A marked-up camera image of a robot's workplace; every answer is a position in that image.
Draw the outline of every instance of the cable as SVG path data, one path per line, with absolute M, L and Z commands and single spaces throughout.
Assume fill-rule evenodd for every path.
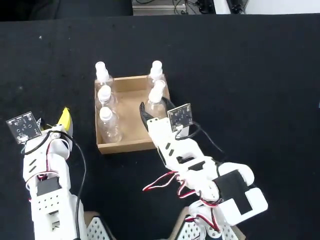
M 176 194 L 177 194 L 177 196 L 178 196 L 180 199 L 184 199 L 184 198 L 189 197 L 189 196 L 191 196 L 191 195 L 193 195 L 193 194 L 196 193 L 196 190 L 191 190 L 191 191 L 189 191 L 189 192 L 186 192 L 186 193 L 184 193 L 184 194 L 181 194 L 182 189 L 184 189 L 185 186 L 186 186 L 186 181 L 183 180 L 183 181 L 179 181 L 179 182 L 180 182 L 181 186 L 178 188 Z
M 179 0 L 176 4 L 175 4 L 175 1 L 177 1 L 177 0 L 172 0 L 172 5 L 174 6 L 173 12 L 174 12 L 174 14 L 179 14 L 179 12 L 177 11 L 177 6 L 182 0 Z
M 168 176 L 168 175 L 172 175 L 172 174 L 173 174 L 173 176 L 170 178 L 170 180 L 169 180 L 167 183 L 165 183 L 165 184 L 163 184 L 163 185 L 153 186 L 153 185 L 154 185 L 156 182 L 158 182 L 160 179 L 163 179 L 164 177 L 166 177 L 166 176 Z M 168 186 L 168 185 L 172 182 L 173 179 L 176 178 L 176 174 L 177 174 L 176 171 L 169 171 L 169 172 L 163 174 L 162 176 L 158 177 L 154 182 L 152 182 L 152 183 L 148 184 L 147 186 L 145 186 L 145 187 L 142 189 L 142 191 L 146 192 L 146 191 L 149 191 L 149 190 L 151 190 L 151 189 L 164 188 L 164 187 Z
M 155 0 L 149 0 L 149 1 L 145 1 L 145 2 L 141 2 L 141 1 L 138 1 L 138 0 L 135 0 L 138 4 L 149 4 L 149 3 L 152 3 L 154 2 Z
M 204 200 L 203 198 L 200 198 L 201 202 L 203 203 L 203 205 L 209 207 L 209 208 L 214 208 L 216 207 L 218 204 L 217 203 L 210 203 L 206 200 Z
M 187 5 L 192 10 L 192 12 L 194 12 L 194 14 L 196 15 L 197 12 L 190 6 L 190 3 L 193 5 L 193 2 L 185 0 L 185 5 Z
M 209 136 L 209 134 L 200 126 L 199 123 L 197 122 L 193 122 L 193 125 L 196 125 L 197 129 L 190 135 L 188 136 L 182 136 L 182 137 L 177 137 L 178 134 L 182 131 L 182 129 L 178 130 L 178 132 L 175 135 L 175 140 L 184 140 L 184 139 L 188 139 L 188 138 L 193 138 L 196 134 L 199 133 L 199 131 L 203 132 L 205 134 L 205 136 L 209 139 L 209 141 L 212 143 L 213 146 L 215 146 L 221 153 L 225 153 L 217 144 L 215 144 L 215 142 L 211 139 L 211 137 Z
M 215 219 L 215 216 L 214 216 L 214 210 L 211 208 L 211 219 L 212 219 L 212 223 L 213 223 L 213 225 L 214 225 L 214 229 L 218 232 L 218 233 L 220 233 L 220 229 L 219 229 L 219 227 L 218 227 L 218 224 L 217 224 L 217 222 L 216 222 L 216 219 Z
M 25 152 L 25 153 L 23 153 L 23 152 L 21 151 L 21 154 L 25 156 L 25 155 L 32 154 L 33 152 L 35 152 L 36 150 L 38 150 L 38 149 L 39 149 L 43 144 L 45 144 L 45 142 L 48 140 L 48 138 L 49 138 L 49 136 L 50 136 L 50 133 L 53 133 L 53 131 L 52 131 L 52 130 L 49 130 L 49 131 L 46 133 L 46 135 L 45 135 L 44 139 L 42 140 L 42 142 L 40 142 L 38 146 L 36 146 L 35 148 L 33 148 L 33 149 L 31 149 L 30 151 L 27 151 L 27 152 Z
M 195 217 L 193 216 L 189 216 L 187 218 L 185 218 L 184 220 L 186 222 L 193 222 L 195 219 L 197 218 L 201 218 L 203 221 L 205 221 L 210 227 L 212 227 L 214 230 L 217 230 L 216 227 L 215 227 L 215 224 L 213 222 L 211 222 L 208 218 L 206 218 L 204 215 L 202 214 L 197 214 Z
M 52 133 L 58 133 L 58 134 L 62 134 L 65 137 L 67 137 L 68 139 L 70 139 L 74 145 L 76 145 L 76 147 L 79 149 L 79 152 L 81 154 L 82 160 L 83 160 L 83 166 L 84 166 L 84 173 L 83 173 L 83 177 L 82 177 L 82 182 L 81 182 L 81 186 L 79 188 L 79 192 L 77 195 L 77 200 L 76 200 L 76 205 L 75 205 L 75 228 L 76 228 L 76 237 L 78 239 L 80 239 L 80 228 L 79 228 L 79 206 L 80 206 L 80 197 L 81 197 L 81 193 L 82 190 L 84 188 L 84 183 L 85 183 L 85 179 L 86 179 L 86 175 L 87 175 L 87 163 L 86 163 L 86 158 L 84 153 L 82 152 L 81 147 L 78 145 L 78 143 L 76 143 L 76 141 L 69 136 L 67 133 L 65 133 L 64 131 L 56 131 L 56 130 L 52 130 Z

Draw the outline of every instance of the perforated bracket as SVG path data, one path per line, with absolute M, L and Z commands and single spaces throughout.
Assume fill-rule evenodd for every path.
M 62 189 L 55 190 L 41 196 L 37 196 L 34 200 L 34 207 L 43 214 L 50 214 L 59 209 L 62 197 Z
M 88 240 L 110 240 L 104 224 L 99 217 L 94 217 L 86 228 Z
M 208 227 L 207 235 L 212 239 L 218 240 L 242 240 L 238 238 L 233 229 L 228 225 L 223 225 L 221 232 L 215 231 L 212 227 Z M 200 238 L 200 228 L 194 222 L 184 222 L 176 240 L 197 240 Z

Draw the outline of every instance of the white bottle cap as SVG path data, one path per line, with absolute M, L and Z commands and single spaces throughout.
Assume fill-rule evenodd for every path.
M 107 106 L 104 106 L 100 109 L 99 116 L 102 121 L 109 121 L 112 118 L 112 111 Z
M 156 88 L 158 91 L 162 93 L 164 92 L 165 87 L 166 87 L 166 83 L 163 80 L 159 79 L 154 82 L 154 88 Z
M 149 93 L 149 101 L 158 104 L 160 103 L 161 99 L 163 96 L 163 92 L 156 87 L 152 88 L 150 93 Z
M 106 83 L 109 81 L 109 72 L 106 68 L 106 65 L 103 61 L 98 61 L 95 64 L 95 69 L 96 69 L 96 79 L 100 82 L 100 83 Z
M 152 68 L 150 69 L 150 77 L 153 79 L 161 77 L 162 71 L 162 63 L 158 60 L 152 63 Z
M 110 99 L 111 87 L 108 85 L 103 85 L 98 91 L 98 99 L 100 102 L 106 102 Z

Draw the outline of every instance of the white 3d-printed part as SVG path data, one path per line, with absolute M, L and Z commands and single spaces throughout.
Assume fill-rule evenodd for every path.
M 88 240 L 110 240 L 108 233 L 99 217 L 94 217 L 86 228 Z

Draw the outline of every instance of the black cable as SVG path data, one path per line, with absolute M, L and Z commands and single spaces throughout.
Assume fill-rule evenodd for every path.
M 213 146 L 215 146 L 221 153 L 225 153 L 220 147 L 218 147 L 217 144 L 215 144 L 215 142 L 211 139 L 211 137 L 209 136 L 209 134 L 196 122 L 193 122 L 193 124 L 195 124 L 196 126 L 198 126 L 200 128 L 200 130 L 204 133 L 204 135 L 206 135 L 206 137 L 209 139 L 209 141 L 212 143 Z
M 172 5 L 174 6 L 173 12 L 174 12 L 174 14 L 179 14 L 179 12 L 177 11 L 177 6 L 182 0 L 179 0 L 176 4 L 175 4 L 175 1 L 177 1 L 177 0 L 172 0 Z
M 194 14 L 197 14 L 197 12 L 190 6 L 188 0 L 185 1 L 185 4 L 192 10 L 192 12 L 194 12 Z
M 62 134 L 64 136 L 66 136 L 68 139 L 70 139 L 74 145 L 76 145 L 76 147 L 79 149 L 80 153 L 81 153 L 81 157 L 83 160 L 83 166 L 84 166 L 84 173 L 83 173 L 83 177 L 82 177 L 82 182 L 81 182 L 81 186 L 79 188 L 79 192 L 77 195 L 77 200 L 76 200 L 76 205 L 75 205 L 75 229 L 76 229 L 76 237 L 78 239 L 80 239 L 80 227 L 79 227 L 79 206 L 80 206 L 80 196 L 82 193 L 82 190 L 84 188 L 84 183 L 85 183 L 85 179 L 86 179 L 86 175 L 87 175 L 87 163 L 86 163 L 86 158 L 84 153 L 82 152 L 81 147 L 78 145 L 78 143 L 76 143 L 76 141 L 69 136 L 67 133 L 65 133 L 64 131 L 49 131 L 52 133 L 58 133 L 58 134 Z
M 135 0 L 138 4 L 149 4 L 149 3 L 152 3 L 154 2 L 155 0 L 149 0 L 149 1 L 145 1 L 145 2 L 141 2 L 141 1 L 138 1 L 138 0 Z
M 47 140 L 48 140 L 48 138 L 49 138 L 49 136 L 50 136 L 50 133 L 52 133 L 53 131 L 48 131 L 47 133 L 46 133 L 46 136 L 44 137 L 44 139 L 42 140 L 42 142 L 40 142 L 39 143 L 39 145 L 38 146 L 36 146 L 35 148 L 33 148 L 32 150 L 30 150 L 30 151 L 27 151 L 27 152 L 21 152 L 21 154 L 22 155 L 29 155 L 29 154 L 32 154 L 34 151 L 36 151 L 36 150 L 38 150 Z
M 221 153 L 225 153 L 220 147 L 218 147 L 218 145 L 211 139 L 211 137 L 209 136 L 209 134 L 200 126 L 200 124 L 199 123 L 197 123 L 197 122 L 193 122 L 192 123 L 193 125 L 196 125 L 196 127 L 197 127 L 197 129 L 192 133 L 192 134 L 190 134 L 190 135 L 188 135 L 188 136 L 182 136 L 182 137 L 177 137 L 177 135 L 182 131 L 182 129 L 181 130 L 179 130 L 178 132 L 177 132 L 177 134 L 175 135 L 175 140 L 184 140 L 184 139 L 188 139 L 188 138 L 192 138 L 192 137 L 194 137 L 196 134 L 198 134 L 199 133 L 199 131 L 201 131 L 201 132 L 203 132 L 205 135 L 206 135 L 206 137 L 209 139 L 209 141 L 212 143 L 212 145 L 213 146 L 215 146 Z

